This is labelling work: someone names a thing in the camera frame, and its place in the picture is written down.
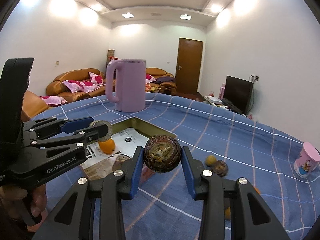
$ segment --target white wall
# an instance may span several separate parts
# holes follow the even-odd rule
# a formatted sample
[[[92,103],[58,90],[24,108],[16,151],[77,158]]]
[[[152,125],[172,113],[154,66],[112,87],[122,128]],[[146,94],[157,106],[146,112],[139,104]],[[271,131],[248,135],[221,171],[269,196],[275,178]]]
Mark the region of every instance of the white wall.
[[[45,95],[47,85],[61,73],[104,71],[111,23],[100,18],[84,25],[79,15],[85,6],[74,3],[74,10],[61,17],[52,12],[52,0],[21,0],[0,32],[0,73],[8,58],[34,57],[29,90]]]
[[[218,17],[208,27],[200,93],[218,94],[226,75],[258,75],[255,119],[319,149],[319,23],[303,0],[244,4],[252,8],[237,15],[231,4],[230,21],[221,27],[225,19]]]
[[[112,27],[109,48],[115,50],[116,57],[145,59],[147,67],[161,68],[173,75],[176,73],[179,38],[204,41],[205,46],[206,28],[198,25],[142,20],[114,23]]]

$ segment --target brown leather sofa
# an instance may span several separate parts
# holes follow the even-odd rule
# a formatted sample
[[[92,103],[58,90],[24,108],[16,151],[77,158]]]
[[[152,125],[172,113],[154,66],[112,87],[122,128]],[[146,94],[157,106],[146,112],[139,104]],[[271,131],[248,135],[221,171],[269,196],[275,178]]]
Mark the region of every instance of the brown leather sofa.
[[[97,97],[105,94],[105,85],[99,87],[99,89],[85,93],[85,92],[76,92],[71,93],[70,90],[62,84],[65,80],[76,80],[76,81],[90,81],[89,72],[95,73],[103,78],[103,82],[106,83],[104,74],[95,68],[85,68],[79,70],[73,70],[66,73],[63,73],[57,76],[53,82],[51,82],[46,89],[47,96],[59,96],[63,97],[69,103],[79,101],[82,99]]]
[[[21,120],[23,122],[30,121],[37,114],[50,108],[52,107],[49,107],[40,97],[27,90],[23,98]]]
[[[153,76],[154,78],[166,76],[174,77],[171,73],[168,73],[167,71],[156,67],[146,68],[146,73]],[[152,87],[160,88],[160,93],[163,94],[169,94],[173,96],[177,94],[177,85],[175,84],[175,82],[162,82],[161,84],[149,83],[149,85]]]

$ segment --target door frame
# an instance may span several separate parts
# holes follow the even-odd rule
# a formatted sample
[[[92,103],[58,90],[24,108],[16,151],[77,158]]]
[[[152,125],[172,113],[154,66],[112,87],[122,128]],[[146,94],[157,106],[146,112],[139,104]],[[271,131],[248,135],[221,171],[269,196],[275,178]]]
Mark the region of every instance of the door frame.
[[[193,40],[193,39],[187,39],[187,38],[181,38],[181,37],[179,37],[179,43],[178,43],[178,55],[177,55],[177,65],[176,65],[176,72],[175,72],[175,75],[174,75],[174,77],[177,77],[177,72],[178,72],[178,64],[179,64],[179,48],[180,48],[180,39],[183,39],[183,40],[188,40],[188,41],[198,41],[198,40]],[[204,41],[199,41],[199,42],[202,42],[202,52],[201,52],[201,61],[200,61],[200,72],[199,72],[199,79],[198,79],[198,86],[197,86],[197,91],[196,91],[196,93],[198,93],[198,88],[199,88],[199,83],[200,83],[200,81],[201,81],[201,79],[200,79],[200,75],[201,75],[201,71],[202,71],[202,58],[203,58],[203,55],[204,55],[204,53],[203,53],[203,48],[204,48]]]

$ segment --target blue gripper pad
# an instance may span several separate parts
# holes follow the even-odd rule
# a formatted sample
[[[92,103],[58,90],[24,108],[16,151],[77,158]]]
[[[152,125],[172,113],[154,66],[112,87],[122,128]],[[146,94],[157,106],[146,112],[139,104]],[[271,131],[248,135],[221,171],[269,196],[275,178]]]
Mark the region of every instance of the blue gripper pad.
[[[186,155],[186,149],[182,148],[182,157],[181,157],[181,164],[184,173],[184,178],[186,180],[188,193],[191,195],[192,199],[196,197],[196,189],[195,189],[195,180],[191,171],[191,167]]]
[[[66,121],[64,125],[61,126],[61,132],[72,133],[76,130],[84,129],[89,127],[94,119],[92,117],[84,117],[75,120]]]
[[[200,160],[196,160],[192,157],[187,146],[182,147],[181,164],[188,192],[192,199],[204,199],[208,193],[208,185],[202,181],[201,173],[205,168]]]
[[[138,146],[133,158],[126,160],[121,167],[125,173],[125,179],[118,185],[118,193],[121,199],[132,200],[138,192],[139,181],[143,166],[143,147]]]

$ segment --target wall socket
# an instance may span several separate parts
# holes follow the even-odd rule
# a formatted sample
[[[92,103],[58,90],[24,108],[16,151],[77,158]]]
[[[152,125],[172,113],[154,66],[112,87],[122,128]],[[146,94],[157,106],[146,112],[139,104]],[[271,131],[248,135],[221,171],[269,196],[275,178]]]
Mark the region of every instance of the wall socket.
[[[252,75],[251,76],[251,82],[259,81],[259,76],[257,75]]]

